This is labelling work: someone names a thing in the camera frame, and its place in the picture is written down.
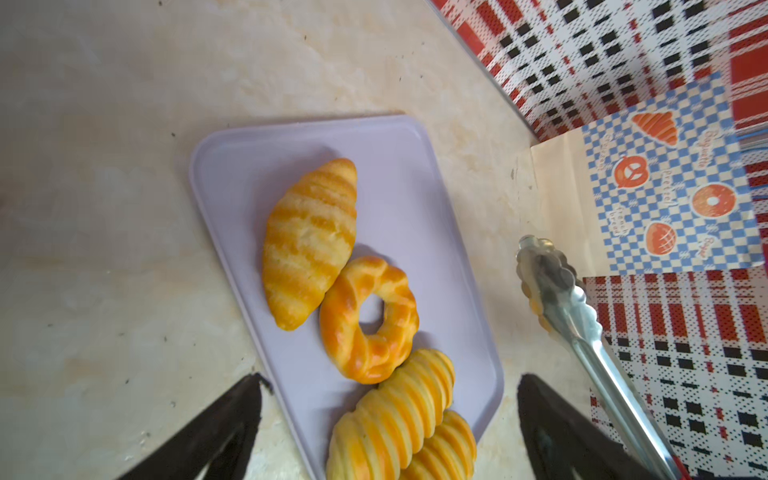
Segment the donut illustration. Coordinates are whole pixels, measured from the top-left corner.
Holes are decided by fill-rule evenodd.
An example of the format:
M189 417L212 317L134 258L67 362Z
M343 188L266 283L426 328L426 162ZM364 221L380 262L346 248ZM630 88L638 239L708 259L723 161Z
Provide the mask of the donut illustration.
M722 217L736 208L736 192L726 184L707 184L691 196L690 207L702 217Z

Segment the plaid fabric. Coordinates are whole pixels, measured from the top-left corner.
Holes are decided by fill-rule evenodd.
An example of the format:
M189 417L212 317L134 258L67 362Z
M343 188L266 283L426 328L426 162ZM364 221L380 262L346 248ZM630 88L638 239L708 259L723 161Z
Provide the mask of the plaid fabric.
M768 121L766 0L432 3L542 141L714 71L738 128Z
M768 149L743 152L763 249ZM768 275L744 270L584 279L606 338L691 474L768 478ZM617 442L592 396L592 421Z

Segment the blue checkered pattern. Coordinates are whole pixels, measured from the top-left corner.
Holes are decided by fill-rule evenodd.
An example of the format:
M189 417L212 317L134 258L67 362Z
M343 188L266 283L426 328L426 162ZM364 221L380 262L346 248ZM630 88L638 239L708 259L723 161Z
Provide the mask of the blue checkered pattern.
M631 122L643 112L672 111L678 142L667 146L641 133ZM719 126L722 137L713 142L714 160L703 170L696 169L696 141L706 129ZM763 263L760 235L752 209L750 189L741 164L733 118L725 98L720 74L686 84L652 100L642 102L610 117L581 128L589 161L594 202L607 247L611 269L616 275L667 273L691 270L730 270ZM604 169L598 169L601 142L613 132L607 144ZM613 168L622 158L642 156L648 160L650 180L634 190L617 187ZM677 205L663 205L661 176L671 170ZM727 216L703 218L690 207L690 197L705 184L718 182L737 192L737 206ZM624 208L629 234L618 237L608 228L606 213ZM677 232L674 250L662 257L645 249L645 230L650 223L670 224ZM711 257L696 257L697 244L712 235L719 239Z

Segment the striped bread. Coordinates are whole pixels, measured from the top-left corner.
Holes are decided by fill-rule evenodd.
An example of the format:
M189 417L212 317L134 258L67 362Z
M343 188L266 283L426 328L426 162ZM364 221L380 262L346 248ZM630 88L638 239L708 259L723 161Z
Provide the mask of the striped bread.
M453 401L453 363L416 350L333 427L328 480L397 479Z
M301 177L272 210L261 278L281 329L306 322L349 260L356 201L355 164L337 158Z
M435 434L400 472L402 480L468 480L475 474L477 444L472 429L456 412L447 411Z

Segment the donut hole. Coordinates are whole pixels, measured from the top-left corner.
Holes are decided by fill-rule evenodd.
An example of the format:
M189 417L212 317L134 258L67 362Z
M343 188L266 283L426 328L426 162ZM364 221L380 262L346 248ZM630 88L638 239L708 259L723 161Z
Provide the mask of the donut hole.
M360 329L366 335L374 335L384 323L384 300L371 295L360 306Z

